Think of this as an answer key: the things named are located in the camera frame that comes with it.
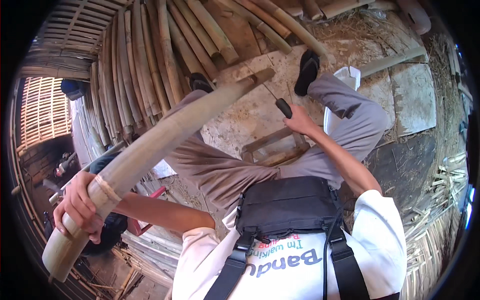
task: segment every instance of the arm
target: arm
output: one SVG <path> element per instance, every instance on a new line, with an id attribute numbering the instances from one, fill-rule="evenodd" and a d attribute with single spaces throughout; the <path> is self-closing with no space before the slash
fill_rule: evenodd
<path id="1" fill-rule="evenodd" d="M 369 190 L 377 190 L 382 194 L 380 185 L 367 168 L 318 127 L 304 107 L 290 107 L 292 118 L 284 118 L 283 122 L 293 131 L 307 135 L 327 154 L 356 196 Z"/>
<path id="2" fill-rule="evenodd" d="M 87 193 L 87 186 L 95 176 L 87 172 L 78 172 L 65 189 L 63 201 L 53 211 L 53 217 L 58 230 L 67 235 L 68 231 L 62 224 L 62 217 L 65 212 L 68 213 L 80 228 L 90 233 L 90 240 L 98 244 L 103 220 L 95 214 L 95 205 Z M 215 221 L 206 212 L 132 192 L 125 195 L 114 212 L 181 233 L 193 228 L 215 228 Z"/>

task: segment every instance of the black handle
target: black handle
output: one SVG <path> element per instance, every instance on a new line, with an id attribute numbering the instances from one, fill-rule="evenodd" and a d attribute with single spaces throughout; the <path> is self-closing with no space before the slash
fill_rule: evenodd
<path id="1" fill-rule="evenodd" d="M 275 101 L 276 107 L 278 107 L 279 110 L 283 112 L 285 117 L 291 119 L 292 118 L 292 109 L 290 108 L 290 105 L 283 99 L 279 98 Z"/>

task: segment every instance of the white t-shirt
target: white t-shirt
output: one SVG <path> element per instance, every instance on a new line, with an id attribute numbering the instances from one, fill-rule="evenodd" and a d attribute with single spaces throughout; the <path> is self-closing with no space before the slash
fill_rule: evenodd
<path id="1" fill-rule="evenodd" d="M 235 210 L 223 219 L 230 233 L 220 241 L 215 230 L 196 228 L 183 234 L 183 251 L 173 281 L 173 300 L 202 300 L 218 277 L 239 238 Z M 405 234 L 392 198 L 378 191 L 363 193 L 355 204 L 352 235 L 345 232 L 360 267 L 370 299 L 395 294 L 407 273 Z M 229 300 L 251 299 L 262 292 L 269 299 L 323 297 L 324 233 L 293 234 L 270 244 L 255 241 L 247 267 Z M 328 300 L 338 300 L 338 286 L 327 247 Z"/>

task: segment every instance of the woven bamboo wall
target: woven bamboo wall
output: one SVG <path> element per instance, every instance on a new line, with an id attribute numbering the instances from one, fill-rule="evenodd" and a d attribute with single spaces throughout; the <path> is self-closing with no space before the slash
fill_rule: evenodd
<path id="1" fill-rule="evenodd" d="M 118 9 L 131 2 L 61 0 L 33 41 L 20 77 L 90 81 L 90 65 L 102 45 L 102 32 Z"/>
<path id="2" fill-rule="evenodd" d="M 22 96 L 19 156 L 30 147 L 70 133 L 68 99 L 60 89 L 62 78 L 28 77 Z"/>

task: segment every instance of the black cable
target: black cable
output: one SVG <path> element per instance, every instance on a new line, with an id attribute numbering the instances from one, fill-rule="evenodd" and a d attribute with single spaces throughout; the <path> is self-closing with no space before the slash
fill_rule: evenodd
<path id="1" fill-rule="evenodd" d="M 333 220 L 332 225 L 328 228 L 327 235 L 325 237 L 325 243 L 324 243 L 324 297 L 323 300 L 327 300 L 327 245 L 328 245 L 328 240 L 330 239 L 330 235 L 332 234 L 333 227 L 335 226 L 336 221 L 338 220 L 338 217 L 340 216 L 341 213 L 343 213 L 343 208 L 345 205 L 350 202 L 347 201 L 343 203 L 343 205 L 338 209 L 335 219 Z"/>

